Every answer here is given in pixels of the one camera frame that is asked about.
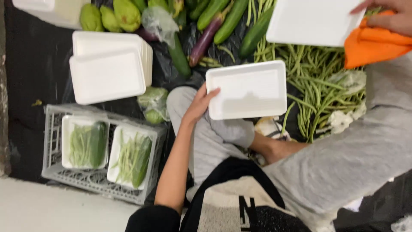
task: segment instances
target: hand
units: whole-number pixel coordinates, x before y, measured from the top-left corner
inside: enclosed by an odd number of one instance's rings
[[[396,12],[395,15],[374,15],[368,19],[369,27],[380,27],[392,32],[412,37],[411,0],[366,0],[351,11],[356,14],[367,7],[384,7]]]
[[[182,118],[182,124],[188,123],[194,125],[203,114],[206,112],[207,107],[209,106],[210,100],[214,98],[216,95],[220,93],[220,88],[217,88],[211,91],[209,94],[206,94],[206,82],[200,87],[199,91],[197,91],[196,96],[194,97],[192,103],[190,104],[189,108],[187,109],[185,115]]]

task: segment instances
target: gray sleeve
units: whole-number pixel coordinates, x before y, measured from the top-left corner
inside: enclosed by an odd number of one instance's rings
[[[286,206],[310,229],[412,168],[411,54],[370,65],[368,111],[348,129],[264,168]]]

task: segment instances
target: orange cloth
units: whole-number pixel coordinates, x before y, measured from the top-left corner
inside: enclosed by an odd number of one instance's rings
[[[385,11],[381,15],[393,15]],[[401,36],[383,28],[369,28],[367,18],[345,40],[345,68],[352,69],[366,64],[402,56],[412,50],[412,38]]]

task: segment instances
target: white floor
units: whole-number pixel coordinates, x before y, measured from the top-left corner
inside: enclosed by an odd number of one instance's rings
[[[85,192],[0,178],[0,231],[124,231],[137,209]]]

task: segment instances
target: plastic crate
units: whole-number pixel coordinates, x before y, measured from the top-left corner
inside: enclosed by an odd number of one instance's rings
[[[133,126],[148,131],[149,136],[153,139],[153,144],[146,173],[148,179],[144,184],[144,189],[132,190],[109,182],[106,178],[108,165],[101,170],[64,168],[61,164],[61,125],[63,116],[67,114],[91,116],[110,123],[109,151],[117,125]],[[157,183],[158,167],[166,132],[167,127],[164,125],[151,125],[146,121],[106,112],[91,106],[77,104],[47,105],[42,176],[80,189],[143,205],[146,197]]]

